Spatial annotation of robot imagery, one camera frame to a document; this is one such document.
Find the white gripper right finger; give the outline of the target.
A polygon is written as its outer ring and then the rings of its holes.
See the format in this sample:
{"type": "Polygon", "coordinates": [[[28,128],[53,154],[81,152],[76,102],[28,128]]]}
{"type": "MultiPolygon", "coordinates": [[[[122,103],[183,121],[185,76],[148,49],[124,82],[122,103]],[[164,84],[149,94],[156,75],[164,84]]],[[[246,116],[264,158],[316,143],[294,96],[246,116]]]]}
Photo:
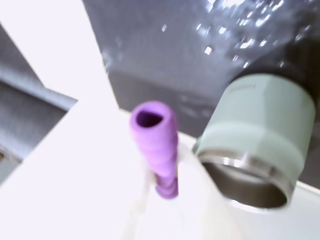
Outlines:
{"type": "Polygon", "coordinates": [[[180,143],[177,160],[178,198],[187,240],[243,240],[227,203],[192,150],[180,143]]]}

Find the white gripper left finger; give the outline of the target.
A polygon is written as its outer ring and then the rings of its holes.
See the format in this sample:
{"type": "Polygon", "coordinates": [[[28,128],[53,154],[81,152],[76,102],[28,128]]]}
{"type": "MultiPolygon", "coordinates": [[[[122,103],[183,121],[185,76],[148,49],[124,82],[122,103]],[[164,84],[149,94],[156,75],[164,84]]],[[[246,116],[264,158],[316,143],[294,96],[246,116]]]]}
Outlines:
{"type": "Polygon", "coordinates": [[[156,177],[150,171],[139,178],[131,195],[121,240],[173,239],[176,231],[177,199],[165,199],[156,191],[156,177]]]}

